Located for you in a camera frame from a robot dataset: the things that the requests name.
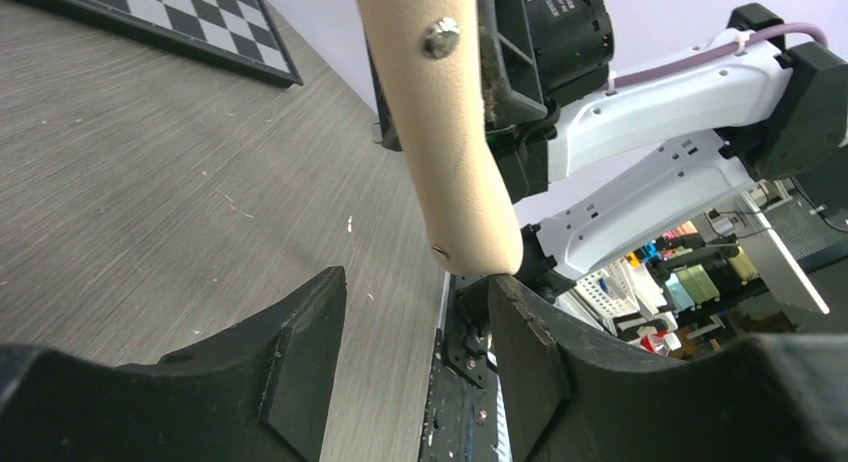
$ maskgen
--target wood grain laminate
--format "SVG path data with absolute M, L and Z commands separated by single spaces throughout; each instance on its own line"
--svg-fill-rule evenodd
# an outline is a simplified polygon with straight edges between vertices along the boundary
M 152 363 L 343 265 L 322 460 L 415 460 L 442 273 L 403 158 L 278 25 L 305 87 L 0 0 L 0 341 Z

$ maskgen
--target beige foam pad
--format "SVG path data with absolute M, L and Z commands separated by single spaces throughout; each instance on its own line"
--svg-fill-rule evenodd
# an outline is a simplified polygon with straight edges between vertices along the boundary
M 457 275 L 514 274 L 523 246 L 485 141 L 476 0 L 357 0 L 374 66 L 409 164 L 430 242 Z M 424 54 L 427 27 L 450 17 L 459 43 Z

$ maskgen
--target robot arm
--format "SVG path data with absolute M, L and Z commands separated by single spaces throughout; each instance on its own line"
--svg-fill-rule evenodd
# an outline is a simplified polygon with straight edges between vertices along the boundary
M 403 141 L 449 272 L 515 273 L 520 235 L 507 194 L 515 203 L 606 157 L 663 143 L 542 221 L 544 252 L 572 280 L 759 180 L 815 166 L 845 134 L 848 66 L 821 31 L 762 6 L 737 9 L 704 44 L 616 77 L 603 0 L 495 1 L 358 0 L 391 109 L 381 119 Z M 463 30 L 474 2 L 479 32 Z M 428 21 L 444 14 L 464 14 L 461 35 L 433 60 Z M 787 50 L 789 32 L 815 42 Z M 469 124 L 484 126 L 486 140 Z

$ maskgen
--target white cable tie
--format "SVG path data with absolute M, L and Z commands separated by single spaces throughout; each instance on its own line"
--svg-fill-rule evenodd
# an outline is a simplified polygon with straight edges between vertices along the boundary
M 736 35 L 736 43 L 739 44 L 739 47 L 734 52 L 735 55 L 742 55 L 745 53 L 745 46 L 748 44 L 748 41 L 751 39 L 750 32 L 739 32 Z
M 615 78 L 618 77 L 618 74 L 614 70 L 610 70 L 609 75 L 607 76 L 607 94 L 612 95 L 615 93 Z

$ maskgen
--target black metal bracket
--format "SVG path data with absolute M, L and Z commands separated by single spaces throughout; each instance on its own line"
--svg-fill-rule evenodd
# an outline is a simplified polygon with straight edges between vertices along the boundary
M 485 389 L 488 336 L 469 323 L 456 303 L 448 305 L 442 348 L 445 365 L 464 377 L 469 384 Z
M 444 355 L 450 338 L 437 332 L 418 460 L 497 462 L 498 375 L 486 357 L 479 379 L 458 372 Z
M 516 462 L 679 460 L 693 447 L 695 460 L 848 457 L 846 337 L 760 336 L 685 363 L 574 320 L 512 277 L 490 278 L 489 296 Z
M 0 458 L 317 462 L 346 297 L 344 270 L 326 269 L 156 365 L 0 346 Z

